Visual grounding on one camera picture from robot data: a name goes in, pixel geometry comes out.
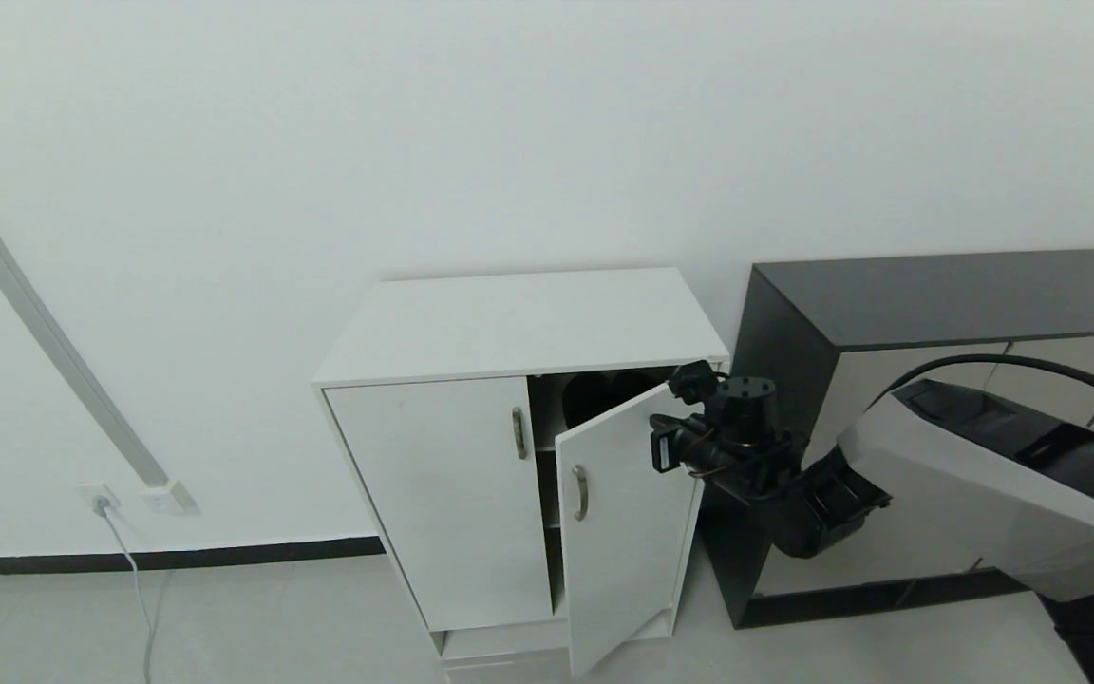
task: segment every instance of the black baseboard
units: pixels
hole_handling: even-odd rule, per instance
[[[222,567],[265,563],[309,561],[317,558],[348,558],[385,553],[377,536],[349,540],[230,546],[225,549],[144,550],[133,554],[139,570],[185,570],[191,567]],[[65,556],[1,556],[0,575],[49,575],[50,572],[120,572],[129,570],[121,554]]]

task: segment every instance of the wall switch plate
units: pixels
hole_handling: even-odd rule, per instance
[[[168,480],[164,486],[151,486],[142,489],[140,494],[142,500],[147,502],[149,509],[158,514],[195,514],[197,503],[191,500],[191,495],[179,485],[178,479]]]
[[[120,501],[117,500],[117,497],[114,497],[104,482],[75,482],[74,492],[79,495],[80,499],[83,499],[83,502],[85,502],[88,508],[92,511],[95,510],[96,497],[105,497],[108,499],[112,503],[110,508],[120,508]]]

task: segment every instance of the cabinet handle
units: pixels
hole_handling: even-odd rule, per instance
[[[525,424],[522,422],[522,409],[520,407],[513,408],[513,443],[517,447],[517,457],[525,460],[526,429]]]
[[[590,479],[585,476],[585,468],[580,464],[573,465],[572,475],[577,476],[577,488],[581,491],[581,508],[573,512],[572,517],[579,521],[585,520],[585,515],[590,512]]]

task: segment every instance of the black cable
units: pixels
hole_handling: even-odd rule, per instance
[[[1045,359],[1009,357],[1006,355],[958,355],[955,357],[936,359],[933,360],[933,362],[923,363],[920,364],[920,367],[909,370],[906,375],[898,378],[893,382],[893,384],[886,386],[884,393],[878,394],[872,403],[875,404],[878,399],[881,399],[881,397],[884,397],[885,394],[892,393],[894,390],[897,390],[898,386],[907,385],[909,381],[923,375],[924,372],[961,363],[1002,363],[1012,364],[1012,367],[1033,368],[1045,372],[1051,372],[1055,375],[1071,378],[1071,380],[1080,381],[1082,384],[1094,386],[1094,375],[1091,375],[1090,372],[1069,367],[1068,364],[1047,362]]]

